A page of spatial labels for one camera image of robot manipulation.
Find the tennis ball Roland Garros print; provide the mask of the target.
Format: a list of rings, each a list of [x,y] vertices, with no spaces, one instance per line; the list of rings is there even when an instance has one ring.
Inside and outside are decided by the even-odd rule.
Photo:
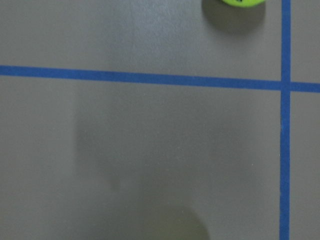
[[[265,0],[221,0],[223,3],[236,8],[252,8],[263,4]]]

